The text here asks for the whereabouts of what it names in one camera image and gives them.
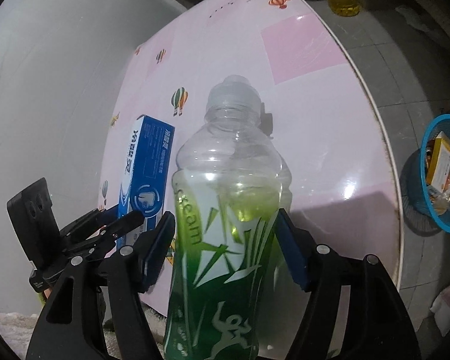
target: bottle neck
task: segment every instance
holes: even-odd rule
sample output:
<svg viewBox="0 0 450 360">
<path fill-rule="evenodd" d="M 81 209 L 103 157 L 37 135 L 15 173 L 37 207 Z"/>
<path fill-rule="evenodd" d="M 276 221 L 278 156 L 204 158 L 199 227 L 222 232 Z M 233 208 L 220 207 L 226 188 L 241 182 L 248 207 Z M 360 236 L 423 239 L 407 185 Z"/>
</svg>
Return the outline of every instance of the bottle neck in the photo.
<svg viewBox="0 0 450 360">
<path fill-rule="evenodd" d="M 260 125 L 260 115 L 251 108 L 242 105 L 236 105 L 233 108 L 230 106 L 213 107 L 205 114 L 205 122 L 207 123 L 224 119 L 252 124 L 254 126 Z"/>
</svg>

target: basket rim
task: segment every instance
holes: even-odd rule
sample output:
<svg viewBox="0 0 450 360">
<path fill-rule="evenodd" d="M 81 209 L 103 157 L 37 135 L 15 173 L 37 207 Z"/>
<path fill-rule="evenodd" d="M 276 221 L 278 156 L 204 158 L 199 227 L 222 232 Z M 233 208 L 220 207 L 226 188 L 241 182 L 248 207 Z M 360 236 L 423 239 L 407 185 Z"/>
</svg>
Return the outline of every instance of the basket rim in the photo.
<svg viewBox="0 0 450 360">
<path fill-rule="evenodd" d="M 427 129 L 425 130 L 425 134 L 423 134 L 422 139 L 422 145 L 420 147 L 420 181 L 422 184 L 422 192 L 423 196 L 425 197 L 425 202 L 428 208 L 428 212 L 430 213 L 430 216 L 435 221 L 435 223 L 444 231 L 447 233 L 450 233 L 450 226 L 447 225 L 444 221 L 440 219 L 440 217 L 436 214 L 434 208 L 432 207 L 432 204 L 430 202 L 430 199 L 428 198 L 428 191 L 427 191 L 427 185 L 425 183 L 425 167 L 422 166 L 422 164 L 425 163 L 425 150 L 427 147 L 428 138 L 430 137 L 430 134 L 437 126 L 438 123 L 443 122 L 444 120 L 450 120 L 450 114 L 443 114 L 440 116 L 437 116 L 435 119 L 432 120 L 432 122 L 428 125 Z"/>
</svg>

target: pink table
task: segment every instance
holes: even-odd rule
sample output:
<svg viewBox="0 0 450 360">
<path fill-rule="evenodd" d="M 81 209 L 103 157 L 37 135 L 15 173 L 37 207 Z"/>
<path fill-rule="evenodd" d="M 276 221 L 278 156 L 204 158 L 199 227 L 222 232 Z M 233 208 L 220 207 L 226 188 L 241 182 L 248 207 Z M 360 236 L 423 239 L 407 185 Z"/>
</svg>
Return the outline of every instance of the pink table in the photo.
<svg viewBox="0 0 450 360">
<path fill-rule="evenodd" d="M 248 78 L 260 94 L 268 114 L 262 128 L 292 174 L 294 223 L 342 255 L 378 255 L 399 286 L 402 205 L 387 135 L 346 51 L 303 0 L 205 0 L 137 48 L 103 155 L 106 207 L 118 202 L 133 121 L 146 114 L 175 126 L 170 186 L 176 152 L 203 124 L 210 89 L 231 74 Z M 188 99 L 174 115 L 171 97 L 180 88 Z M 173 201 L 169 187 L 164 209 L 174 212 Z M 166 261 L 142 298 L 162 314 L 171 270 Z M 306 297 L 282 263 L 270 272 L 264 297 L 260 353 L 281 358 Z"/>
</svg>

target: toothpaste box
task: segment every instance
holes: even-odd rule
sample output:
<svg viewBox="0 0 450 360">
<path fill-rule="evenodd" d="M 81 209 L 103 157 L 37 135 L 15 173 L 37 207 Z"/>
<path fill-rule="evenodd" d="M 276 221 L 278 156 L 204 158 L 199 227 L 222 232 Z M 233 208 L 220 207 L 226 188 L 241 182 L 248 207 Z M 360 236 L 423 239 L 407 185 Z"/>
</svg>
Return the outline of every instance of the toothpaste box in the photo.
<svg viewBox="0 0 450 360">
<path fill-rule="evenodd" d="M 171 125 L 145 115 L 133 124 L 120 185 L 118 217 L 140 210 L 145 221 L 119 238 L 117 249 L 133 245 L 143 231 L 155 229 L 162 217 L 174 130 Z"/>
</svg>

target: gray tile floor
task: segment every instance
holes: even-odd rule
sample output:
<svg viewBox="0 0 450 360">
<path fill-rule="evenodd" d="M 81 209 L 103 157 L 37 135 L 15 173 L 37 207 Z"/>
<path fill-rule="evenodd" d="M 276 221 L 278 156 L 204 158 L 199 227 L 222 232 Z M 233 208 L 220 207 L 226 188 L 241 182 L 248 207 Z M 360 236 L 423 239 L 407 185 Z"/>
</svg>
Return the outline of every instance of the gray tile floor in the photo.
<svg viewBox="0 0 450 360">
<path fill-rule="evenodd" d="M 370 89 L 401 174 L 402 195 L 406 195 L 403 180 L 409 158 L 418 150 L 428 123 L 443 113 L 450 98 L 450 52 L 413 29 L 394 10 L 339 17 L 326 1 L 309 4 L 342 42 Z M 421 346 L 425 341 L 430 346 L 431 332 L 436 335 L 436 331 L 429 328 L 433 325 L 433 319 L 427 318 L 429 309 L 450 284 L 450 234 L 426 217 L 414 215 L 404 227 L 400 295 Z"/>
</svg>

